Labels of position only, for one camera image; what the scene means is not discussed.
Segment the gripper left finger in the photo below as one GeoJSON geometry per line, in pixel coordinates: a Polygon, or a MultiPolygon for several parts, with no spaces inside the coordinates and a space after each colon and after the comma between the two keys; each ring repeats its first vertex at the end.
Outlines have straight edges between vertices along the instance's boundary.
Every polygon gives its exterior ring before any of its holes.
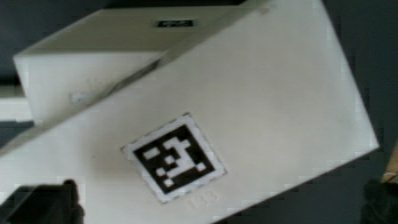
{"type": "Polygon", "coordinates": [[[0,203],[0,224],[84,224],[79,186],[71,179],[63,184],[16,188],[0,203]]]}

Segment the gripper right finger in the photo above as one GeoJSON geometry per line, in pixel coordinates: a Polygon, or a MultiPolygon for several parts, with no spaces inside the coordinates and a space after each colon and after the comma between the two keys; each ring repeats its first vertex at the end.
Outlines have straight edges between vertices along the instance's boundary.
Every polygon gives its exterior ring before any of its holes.
{"type": "Polygon", "coordinates": [[[361,224],[398,224],[398,182],[372,180],[365,185],[361,224]]]}

